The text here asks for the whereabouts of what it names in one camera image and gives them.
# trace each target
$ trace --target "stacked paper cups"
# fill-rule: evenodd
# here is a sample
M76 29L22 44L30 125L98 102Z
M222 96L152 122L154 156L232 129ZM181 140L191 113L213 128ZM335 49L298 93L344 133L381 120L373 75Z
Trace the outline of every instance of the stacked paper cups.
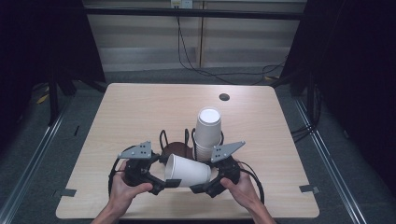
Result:
M210 161L214 146L221 142L221 115L215 107L207 106L199 112L194 140L197 160Z

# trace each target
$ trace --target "black curtain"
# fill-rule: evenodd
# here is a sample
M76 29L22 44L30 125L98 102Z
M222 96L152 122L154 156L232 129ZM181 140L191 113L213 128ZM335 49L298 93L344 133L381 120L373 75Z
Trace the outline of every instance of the black curtain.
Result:
M312 74L327 107L396 195L396 3L308 1L283 76Z
M35 84L53 76L69 91L72 79L106 81L87 16L61 12L65 7L83 5L80 0L0 1L2 149Z

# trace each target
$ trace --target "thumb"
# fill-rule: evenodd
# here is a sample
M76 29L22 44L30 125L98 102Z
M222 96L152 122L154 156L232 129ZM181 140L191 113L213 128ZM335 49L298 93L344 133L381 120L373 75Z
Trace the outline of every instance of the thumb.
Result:
M136 187L132 187L130 193L134 196L152 190L152 185L150 183L143 183Z
M235 186L235 184L233 183L233 181L231 181L229 178L227 177L223 177L220 180L220 184L226 188L226 189L233 189L233 187Z

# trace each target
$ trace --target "human hand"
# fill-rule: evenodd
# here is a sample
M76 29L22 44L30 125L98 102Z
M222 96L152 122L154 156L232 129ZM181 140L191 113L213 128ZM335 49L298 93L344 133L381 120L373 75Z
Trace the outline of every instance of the human hand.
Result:
M120 171L125 170L126 162L127 161L124 161L121 164L119 169ZM152 185L150 183L143 183L136 187L130 187L125 184L124 179L124 172L116 172L113 177L113 184L111 186L108 203L93 223L114 223L126 213L132 200L137 194L147 192L152 189Z
M253 220L257 224L275 224L265 205L260 200L250 180L250 176L241 172L239 182L235 185L229 178L223 177L220 180L221 185L229 190L233 198L251 214Z
M244 166L240 162L238 162L238 164L241 169L244 169ZM220 183L224 188L228 189L233 195L233 198L245 208L249 208L254 203L261 202L253 187L249 175L245 172L241 172L239 182L236 185L233 183L233 181L226 177L223 177L220 180Z

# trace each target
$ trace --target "table top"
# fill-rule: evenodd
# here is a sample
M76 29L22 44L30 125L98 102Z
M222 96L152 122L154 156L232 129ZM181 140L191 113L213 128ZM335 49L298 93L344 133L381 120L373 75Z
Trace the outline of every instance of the table top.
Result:
M222 93L230 99L220 100ZM300 186L309 183L274 89L120 83L107 88L66 186L77 192L74 197L62 197L56 216L96 217L108 201L108 174L117 155L148 140L154 152L161 153L161 130L166 130L170 143L183 142L184 130L195 128L198 113L205 106L219 109L224 144L246 141L233 157L254 169L273 217L318 216L313 193L300 191ZM150 172L163 179L164 165L153 163ZM139 194L123 218L232 219L250 215L228 190L212 199L204 193L177 188L165 189L157 196Z

